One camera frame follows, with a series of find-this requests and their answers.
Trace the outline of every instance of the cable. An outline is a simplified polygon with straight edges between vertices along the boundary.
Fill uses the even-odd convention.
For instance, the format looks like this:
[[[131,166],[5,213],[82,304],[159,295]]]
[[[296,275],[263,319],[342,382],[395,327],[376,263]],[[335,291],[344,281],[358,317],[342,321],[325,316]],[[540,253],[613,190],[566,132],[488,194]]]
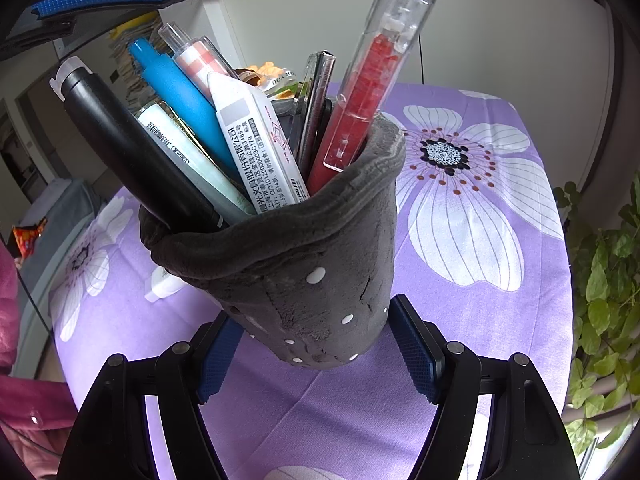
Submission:
[[[2,236],[2,233],[0,233],[0,241],[6,247],[6,242],[4,240],[4,237]],[[22,278],[22,275],[21,275],[20,271],[18,269],[15,269],[15,272],[18,275],[18,279],[20,280],[20,283],[22,284],[22,288],[24,289],[24,291],[27,294],[27,298],[29,298],[29,301],[31,301],[31,304],[33,305],[33,308],[35,309],[36,314],[38,314],[38,318],[40,318],[40,322],[42,323],[42,326],[47,331],[47,333],[49,333],[50,338],[52,340],[54,340],[53,330],[50,329],[49,326],[47,325],[47,323],[44,321],[44,318],[42,317],[42,314],[40,313],[40,309],[36,305],[36,302],[33,301],[33,298],[31,297],[31,293],[29,292],[29,289],[27,288],[27,284],[24,283],[24,280]]]
[[[418,48],[420,49],[420,73],[422,74],[422,84],[424,85],[424,61],[422,60],[422,38],[418,34]]]
[[[20,438],[23,438],[24,440],[26,440],[27,442],[29,442],[30,444],[32,444],[33,446],[37,447],[39,450],[44,451],[45,453],[49,453],[50,455],[53,455],[57,458],[62,458],[62,455],[60,455],[60,453],[56,453],[53,450],[47,449],[44,446],[41,446],[40,444],[38,444],[37,442],[34,442],[33,440],[31,440],[28,436],[26,436],[25,434],[20,433],[20,431],[16,430],[13,426],[9,425],[6,421],[4,421],[2,418],[0,418],[0,424],[2,424],[4,427],[8,428],[9,430],[13,431],[16,435],[18,435]]]

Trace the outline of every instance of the red pen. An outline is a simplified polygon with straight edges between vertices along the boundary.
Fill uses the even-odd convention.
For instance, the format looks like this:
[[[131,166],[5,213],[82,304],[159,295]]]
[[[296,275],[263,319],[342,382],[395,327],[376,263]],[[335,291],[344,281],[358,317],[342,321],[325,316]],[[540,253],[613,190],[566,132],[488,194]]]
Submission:
[[[358,155],[435,0],[374,0],[306,186],[318,192]]]

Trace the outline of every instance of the green plant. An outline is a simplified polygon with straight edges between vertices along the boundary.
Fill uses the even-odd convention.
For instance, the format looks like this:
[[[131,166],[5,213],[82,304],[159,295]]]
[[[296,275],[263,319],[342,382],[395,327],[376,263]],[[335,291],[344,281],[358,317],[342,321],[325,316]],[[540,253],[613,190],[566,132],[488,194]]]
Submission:
[[[640,174],[631,185],[631,203],[618,213],[619,229],[597,230],[580,220],[581,195],[573,182],[553,190],[559,210],[568,211],[565,240],[574,299],[574,349],[568,387],[569,406],[584,417],[566,425],[576,456],[595,438],[594,417],[628,403],[629,413],[598,444],[613,444],[640,412]],[[600,378],[614,376],[616,387],[595,395]]]

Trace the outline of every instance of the white flower pattern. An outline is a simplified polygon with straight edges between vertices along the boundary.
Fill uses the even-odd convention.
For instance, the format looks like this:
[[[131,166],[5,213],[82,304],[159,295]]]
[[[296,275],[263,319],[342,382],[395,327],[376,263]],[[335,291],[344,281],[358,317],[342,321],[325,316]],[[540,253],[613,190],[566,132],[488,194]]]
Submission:
[[[274,469],[264,480],[345,480],[341,476],[329,473],[317,467],[306,467],[303,465],[284,465]]]
[[[562,225],[544,169],[513,156],[530,141],[506,124],[474,124],[446,108],[410,105],[416,126],[404,130],[406,162],[396,181],[398,212],[418,189],[408,215],[409,237],[420,258],[457,285],[489,282],[520,288],[524,259],[520,242],[494,195],[545,235],[563,239]]]
[[[477,97],[479,99],[500,99],[495,95],[491,94],[483,94],[482,92],[474,92],[472,90],[458,90],[461,94],[466,95],[467,97]]]
[[[101,293],[109,275],[109,254],[104,249],[116,243],[133,215],[122,213],[124,197],[114,198],[102,210],[67,253],[52,286],[51,317],[60,340],[69,341],[76,329],[85,294]]]

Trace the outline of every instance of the black flower center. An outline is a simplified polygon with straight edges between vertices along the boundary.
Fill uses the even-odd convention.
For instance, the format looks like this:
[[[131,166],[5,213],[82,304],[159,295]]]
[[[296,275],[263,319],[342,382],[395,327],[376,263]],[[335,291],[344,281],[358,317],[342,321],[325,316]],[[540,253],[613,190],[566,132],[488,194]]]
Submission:
[[[86,261],[87,257],[89,256],[89,247],[91,246],[91,244],[87,244],[85,245],[80,252],[78,253],[78,256],[76,256],[73,260],[73,263],[71,264],[71,269],[72,270],[78,270],[80,267],[82,267],[84,265],[84,262]]]
[[[428,139],[420,143],[420,151],[423,153],[420,159],[444,170],[446,174],[451,176],[455,170],[469,169],[469,158],[465,153],[468,152],[468,147],[455,146],[445,139]]]

